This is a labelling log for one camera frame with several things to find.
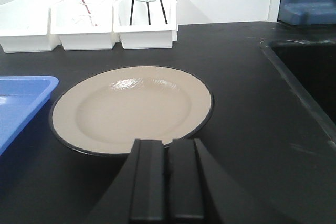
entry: black countertop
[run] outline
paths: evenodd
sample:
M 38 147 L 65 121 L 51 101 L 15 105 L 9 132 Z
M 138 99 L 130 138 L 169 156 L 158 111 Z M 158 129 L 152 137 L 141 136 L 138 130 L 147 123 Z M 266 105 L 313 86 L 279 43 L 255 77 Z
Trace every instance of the black countertop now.
M 0 156 L 0 223 L 85 219 L 124 159 L 64 147 L 50 130 L 48 113 L 79 81 L 136 65 L 185 70 L 209 86 L 214 111 L 193 137 L 251 195 L 302 223 L 336 223 L 336 151 L 260 48 L 263 40 L 330 38 L 336 38 L 334 26 L 247 22 L 181 25 L 170 49 L 123 50 L 116 44 L 98 51 L 1 51 L 0 76 L 51 75 L 60 83 Z

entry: sink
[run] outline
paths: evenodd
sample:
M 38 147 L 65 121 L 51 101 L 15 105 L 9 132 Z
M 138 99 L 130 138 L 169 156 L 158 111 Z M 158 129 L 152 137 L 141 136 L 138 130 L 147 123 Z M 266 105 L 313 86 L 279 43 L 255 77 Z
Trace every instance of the sink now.
M 263 41 L 267 58 L 325 132 L 336 139 L 336 44 Z

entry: white plastic container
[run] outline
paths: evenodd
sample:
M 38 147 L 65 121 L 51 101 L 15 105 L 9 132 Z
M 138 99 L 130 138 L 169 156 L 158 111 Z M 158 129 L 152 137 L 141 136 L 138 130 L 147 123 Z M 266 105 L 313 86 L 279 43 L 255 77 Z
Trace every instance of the white plastic container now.
M 113 32 L 113 0 L 63 0 L 51 7 L 51 34 L 64 50 L 112 49 L 119 41 Z
M 49 7 L 37 0 L 0 6 L 0 44 L 5 52 L 52 51 L 60 41 L 49 28 Z
M 132 0 L 114 3 L 113 31 L 118 33 L 124 49 L 170 48 L 177 40 L 176 0 L 162 0 L 167 22 L 165 23 L 160 0 L 150 2 L 150 19 L 146 2 L 134 1 L 132 25 L 129 25 Z

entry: plate rim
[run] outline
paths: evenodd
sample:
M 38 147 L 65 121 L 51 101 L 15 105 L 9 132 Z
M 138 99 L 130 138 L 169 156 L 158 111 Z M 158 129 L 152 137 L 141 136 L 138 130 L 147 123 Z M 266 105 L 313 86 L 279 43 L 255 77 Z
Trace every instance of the plate rim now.
M 197 77 L 196 75 L 188 72 L 188 71 L 185 71 L 185 70 L 182 70 L 182 69 L 179 69 L 179 68 L 176 68 L 176 67 L 167 67 L 167 66 L 162 66 L 162 65 L 134 65 L 134 66 L 126 66 L 126 67 L 119 67 L 119 68 L 113 68 L 113 69 L 109 69 L 109 70 L 106 70 L 106 71 L 102 71 L 100 73 L 96 73 L 96 74 L 93 74 L 89 77 L 86 77 L 85 79 L 82 79 L 80 81 L 78 81 L 77 83 L 75 83 L 74 85 L 72 85 L 70 88 L 68 88 L 67 90 L 65 90 L 56 100 L 55 102 L 52 104 L 51 106 L 51 109 L 50 109 L 50 112 L 49 112 L 49 116 L 48 116 L 48 123 L 49 123 L 49 126 L 50 126 L 50 129 L 52 131 L 52 133 L 54 134 L 54 136 L 56 137 L 56 139 L 64 146 L 68 147 L 69 149 L 73 150 L 73 151 L 76 151 L 76 152 L 79 152 L 79 153 L 83 153 L 83 154 L 88 154 L 88 155 L 92 155 L 92 156 L 101 156 L 101 157 L 124 157 L 124 156 L 127 156 L 129 154 L 129 152 L 127 153 L 103 153 L 103 152 L 94 152 L 94 151 L 90 151 L 90 150 L 86 150 L 86 149 L 83 149 L 83 148 L 80 148 L 78 146 L 75 146 L 73 144 L 70 144 L 68 141 L 64 140 L 56 131 L 54 125 L 53 125 L 53 117 L 52 117 L 52 114 L 54 112 L 54 109 L 55 109 L 55 106 L 57 105 L 58 101 L 70 90 L 72 89 L 73 87 L 75 87 L 76 85 L 86 81 L 87 79 L 89 78 L 92 78 L 92 77 L 95 77 L 99 74 L 103 74 L 103 73 L 106 73 L 106 72 L 109 72 L 109 71 L 114 71 L 114 70 L 118 70 L 118 69 L 126 69 L 126 68 L 133 68 L 133 67 L 160 67 L 160 68 L 169 68 L 169 69 L 174 69 L 174 70 L 178 70 L 178 71 L 182 71 L 182 72 L 185 72 L 187 74 L 190 74 L 191 76 L 193 76 L 194 78 L 196 78 L 197 80 L 199 80 L 208 90 L 209 92 L 209 95 L 210 95 L 210 106 L 209 106 L 209 111 L 206 115 L 206 117 L 204 117 L 203 121 L 196 127 L 194 128 L 192 131 L 190 131 L 188 134 L 184 135 L 183 137 L 180 137 L 178 139 L 183 139 L 183 138 L 188 138 L 192 135 L 194 135 L 196 132 L 198 132 L 201 128 L 203 128 L 203 126 L 209 121 L 209 119 L 211 118 L 212 114 L 213 114 L 213 111 L 214 111 L 214 102 L 215 102 L 215 99 L 214 99 L 214 95 L 213 95 L 213 92 L 211 91 L 211 89 L 209 88 L 209 86 L 207 85 L 206 82 L 204 82 L 201 78 Z M 168 148 L 170 145 L 170 143 L 167 143 L 164 145 L 165 148 Z

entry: blue tray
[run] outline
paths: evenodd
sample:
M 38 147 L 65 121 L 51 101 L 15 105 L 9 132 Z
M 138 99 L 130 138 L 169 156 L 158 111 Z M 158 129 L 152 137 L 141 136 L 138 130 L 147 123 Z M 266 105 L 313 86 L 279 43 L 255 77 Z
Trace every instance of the blue tray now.
M 50 98 L 52 76 L 0 77 L 0 155 Z

